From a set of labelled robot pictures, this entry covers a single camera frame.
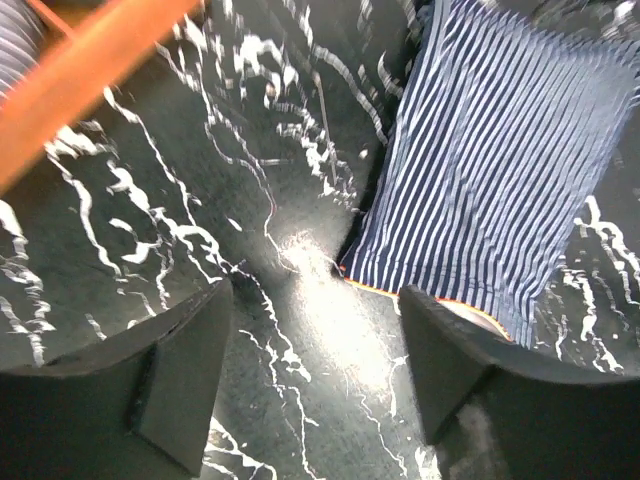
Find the blue striped underwear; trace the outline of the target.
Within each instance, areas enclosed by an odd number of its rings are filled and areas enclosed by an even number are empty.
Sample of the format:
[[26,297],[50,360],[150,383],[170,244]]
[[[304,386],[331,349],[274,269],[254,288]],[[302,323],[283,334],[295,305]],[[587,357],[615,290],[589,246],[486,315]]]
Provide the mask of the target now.
[[639,95],[639,44],[433,1],[377,191],[340,266],[529,346],[535,302]]

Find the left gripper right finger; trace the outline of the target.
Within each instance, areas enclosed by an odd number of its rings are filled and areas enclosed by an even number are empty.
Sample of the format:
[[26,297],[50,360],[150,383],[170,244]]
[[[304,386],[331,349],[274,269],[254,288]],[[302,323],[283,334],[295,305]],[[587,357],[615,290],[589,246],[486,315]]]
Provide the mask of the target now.
[[636,479],[639,380],[563,363],[399,296],[424,438],[444,479]]

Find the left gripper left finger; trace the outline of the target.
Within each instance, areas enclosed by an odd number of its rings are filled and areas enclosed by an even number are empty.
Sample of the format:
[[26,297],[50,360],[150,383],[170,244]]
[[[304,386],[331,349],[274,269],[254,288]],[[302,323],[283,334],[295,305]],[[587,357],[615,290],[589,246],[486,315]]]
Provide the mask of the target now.
[[1,374],[5,479],[194,479],[233,312],[223,280],[41,366]]

